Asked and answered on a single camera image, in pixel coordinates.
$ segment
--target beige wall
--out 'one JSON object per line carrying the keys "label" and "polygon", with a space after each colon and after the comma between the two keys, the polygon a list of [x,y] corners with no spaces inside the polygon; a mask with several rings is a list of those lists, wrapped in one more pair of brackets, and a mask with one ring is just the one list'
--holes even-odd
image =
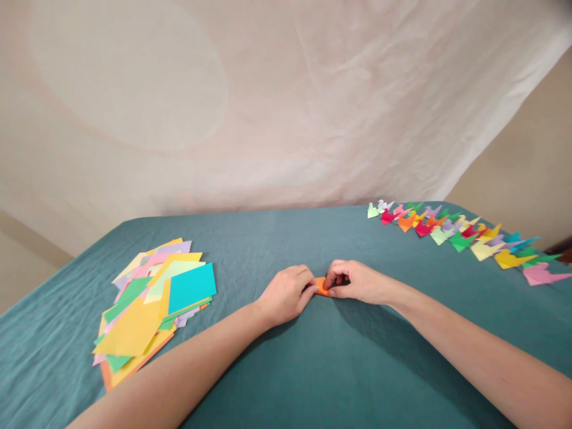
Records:
{"label": "beige wall", "polygon": [[572,48],[447,197],[544,249],[572,235]]}
{"label": "beige wall", "polygon": [[0,231],[0,314],[32,292],[57,268]]}

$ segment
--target white sheet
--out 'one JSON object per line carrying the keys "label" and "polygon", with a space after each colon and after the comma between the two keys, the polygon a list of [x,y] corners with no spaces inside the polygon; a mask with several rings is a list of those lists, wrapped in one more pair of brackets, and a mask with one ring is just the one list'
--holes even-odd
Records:
{"label": "white sheet", "polygon": [[77,255],[134,217],[442,199],[564,5],[6,0],[0,208]]}

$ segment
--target forearm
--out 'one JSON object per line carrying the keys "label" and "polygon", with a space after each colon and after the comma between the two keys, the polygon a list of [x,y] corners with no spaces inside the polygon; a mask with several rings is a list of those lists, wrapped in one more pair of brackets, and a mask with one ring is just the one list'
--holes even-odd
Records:
{"label": "forearm", "polygon": [[71,428],[177,428],[229,365],[271,327],[250,304],[149,364]]}
{"label": "forearm", "polygon": [[520,428],[572,427],[572,380],[410,287],[388,303]]}

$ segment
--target table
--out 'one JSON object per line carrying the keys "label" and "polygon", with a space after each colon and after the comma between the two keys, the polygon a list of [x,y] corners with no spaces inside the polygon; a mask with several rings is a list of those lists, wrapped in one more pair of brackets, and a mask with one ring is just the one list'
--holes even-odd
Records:
{"label": "table", "polygon": [[[462,210],[441,201],[451,213]],[[212,305],[165,353],[258,298],[277,271],[323,276],[356,259],[449,306],[572,377],[572,280],[530,287],[516,269],[366,218],[367,207],[146,217],[119,225],[0,318],[0,427],[64,427],[104,394],[92,368],[110,284],[140,251],[172,238],[214,263]],[[552,271],[566,272],[559,263]],[[232,365],[183,427],[510,427],[403,318],[316,296]]]}

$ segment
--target hand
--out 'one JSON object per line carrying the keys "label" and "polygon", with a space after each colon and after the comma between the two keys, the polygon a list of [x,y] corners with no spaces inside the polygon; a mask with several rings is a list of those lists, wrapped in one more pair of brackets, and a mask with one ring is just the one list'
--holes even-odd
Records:
{"label": "hand", "polygon": [[308,267],[294,265],[276,274],[256,303],[274,327],[300,316],[317,290]]}
{"label": "hand", "polygon": [[324,288],[335,298],[354,298],[369,304],[390,304],[405,284],[357,261],[335,260],[329,266]]}

